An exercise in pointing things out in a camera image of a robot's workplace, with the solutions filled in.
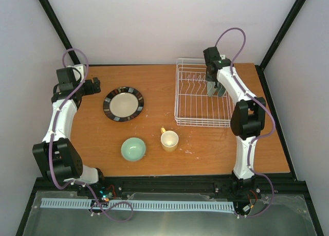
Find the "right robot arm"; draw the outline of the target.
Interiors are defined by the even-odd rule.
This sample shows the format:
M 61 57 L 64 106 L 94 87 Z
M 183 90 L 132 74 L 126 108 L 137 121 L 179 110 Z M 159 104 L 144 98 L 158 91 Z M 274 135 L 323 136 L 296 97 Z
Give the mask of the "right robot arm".
M 219 94 L 231 97 L 234 110 L 230 120 L 232 133 L 236 136 L 236 161 L 232 171 L 232 192 L 249 190 L 254 185 L 254 153 L 265 126 L 266 100 L 257 97 L 244 84 L 235 67 L 227 58 L 222 58 L 217 47 L 203 51 L 206 65 L 206 81 Z

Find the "red teal flower plate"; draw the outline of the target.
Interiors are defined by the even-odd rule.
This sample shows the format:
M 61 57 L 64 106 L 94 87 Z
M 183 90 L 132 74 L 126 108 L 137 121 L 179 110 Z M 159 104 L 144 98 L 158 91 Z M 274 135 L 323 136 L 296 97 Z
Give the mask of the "red teal flower plate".
M 217 86 L 217 96 L 218 97 L 222 97 L 225 93 L 226 93 L 225 87 L 221 83 L 218 83 L 218 86 Z

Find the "mint plate with flower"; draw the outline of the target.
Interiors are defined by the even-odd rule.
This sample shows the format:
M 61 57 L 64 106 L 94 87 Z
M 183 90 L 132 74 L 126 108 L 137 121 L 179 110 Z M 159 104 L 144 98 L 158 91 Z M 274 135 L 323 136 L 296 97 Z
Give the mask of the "mint plate with flower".
M 216 82 L 207 82 L 207 96 L 212 97 L 212 96 L 217 95 L 217 83 Z

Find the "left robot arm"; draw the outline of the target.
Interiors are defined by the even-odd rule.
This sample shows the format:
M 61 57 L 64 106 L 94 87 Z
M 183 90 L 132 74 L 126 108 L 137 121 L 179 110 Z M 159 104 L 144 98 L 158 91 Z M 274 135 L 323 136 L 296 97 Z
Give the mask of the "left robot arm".
M 52 117 L 41 143 L 34 144 L 32 153 L 44 179 L 60 186 L 65 182 L 89 184 L 95 196 L 107 190 L 103 173 L 98 168 L 83 164 L 80 155 L 70 141 L 74 116 L 82 97 L 101 91 L 100 80 L 87 80 L 86 66 L 67 66 L 56 71 L 58 83 L 53 87 Z

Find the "black rimmed beige plate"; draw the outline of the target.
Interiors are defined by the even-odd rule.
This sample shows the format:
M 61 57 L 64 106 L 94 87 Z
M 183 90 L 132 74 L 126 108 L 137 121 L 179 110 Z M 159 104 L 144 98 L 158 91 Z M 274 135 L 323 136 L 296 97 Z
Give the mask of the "black rimmed beige plate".
M 103 101 L 103 112 L 115 122 L 126 122 L 139 116 L 144 108 L 144 97 L 133 87 L 118 87 Z

